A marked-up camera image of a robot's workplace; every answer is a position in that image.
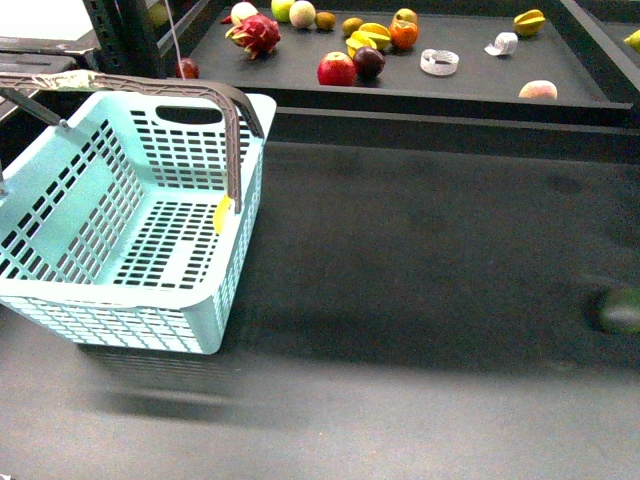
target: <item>red apple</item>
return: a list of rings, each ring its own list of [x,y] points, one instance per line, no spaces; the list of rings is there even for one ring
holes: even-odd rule
[[[318,65],[320,85],[350,87],[356,79],[356,67],[353,60],[343,52],[327,53]]]
[[[200,69],[198,68],[198,64],[188,57],[184,57],[180,59],[180,63],[176,63],[176,77],[182,78],[182,73],[180,72],[180,65],[182,65],[182,70],[184,71],[185,79],[200,78]]]

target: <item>gray basket handle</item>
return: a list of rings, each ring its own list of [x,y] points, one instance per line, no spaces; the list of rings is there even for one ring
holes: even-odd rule
[[[49,91],[97,92],[101,90],[119,90],[138,92],[145,95],[167,95],[174,97],[207,98],[212,100],[222,111],[225,120],[225,143],[228,175],[228,195],[235,203],[235,212],[242,210],[242,188],[240,184],[240,123],[236,106],[251,130],[259,138],[264,132],[258,115],[249,98],[240,90],[229,85],[198,80],[157,80],[143,77],[123,75],[107,75],[91,70],[71,70],[57,74],[29,75],[23,73],[0,73],[0,94],[18,100],[18,105],[25,107],[39,118],[53,115],[45,107],[31,99],[8,89],[38,89]],[[21,104],[20,97],[27,98],[33,105]]]

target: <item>black table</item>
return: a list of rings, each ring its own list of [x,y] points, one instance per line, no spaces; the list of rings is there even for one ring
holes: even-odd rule
[[[22,479],[640,477],[640,168],[271,142],[221,351],[77,347],[0,311]]]

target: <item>black tray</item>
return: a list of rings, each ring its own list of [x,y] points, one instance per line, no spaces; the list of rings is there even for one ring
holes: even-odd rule
[[[282,40],[276,51],[255,61],[224,38],[230,28],[219,22],[229,13],[225,9],[191,56],[200,64],[202,78],[266,93],[284,107],[597,126],[634,122],[633,104],[640,101],[640,87],[618,67],[620,59],[605,53],[601,39],[576,18],[576,12],[583,12],[572,0],[537,2],[547,23],[540,35],[521,40],[516,53],[506,59],[489,56],[484,47],[498,33],[511,31],[513,17],[532,8],[531,4],[413,2],[410,6],[421,18],[418,43],[404,54],[387,54],[379,83],[319,86],[316,69],[320,58],[330,51],[346,51],[340,31],[345,18],[357,15],[366,21],[390,23],[392,12],[382,10],[388,4],[355,3],[323,3],[323,9],[336,13],[333,33],[301,32],[281,25]],[[359,10],[350,11],[350,7]],[[271,15],[268,9],[262,11]],[[419,58],[425,48],[458,53],[458,72],[447,78],[424,74]],[[557,101],[518,98],[525,83],[538,79],[551,80],[559,87]]]
[[[624,43],[625,38],[640,30],[640,2],[579,0],[579,4],[592,15],[602,31],[629,59],[640,67],[640,53]]]
[[[93,30],[77,40],[14,38],[0,36],[1,53],[32,53],[73,57],[82,68],[99,69],[95,59],[100,42]]]

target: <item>kiwi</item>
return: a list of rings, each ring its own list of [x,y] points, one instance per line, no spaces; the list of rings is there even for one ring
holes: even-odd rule
[[[328,32],[336,26],[336,16],[329,12],[318,12],[316,15],[316,27],[318,30]]]
[[[360,26],[364,23],[364,20],[357,17],[347,18],[342,23],[342,33],[344,33],[345,37],[350,37],[353,32],[358,30]]]

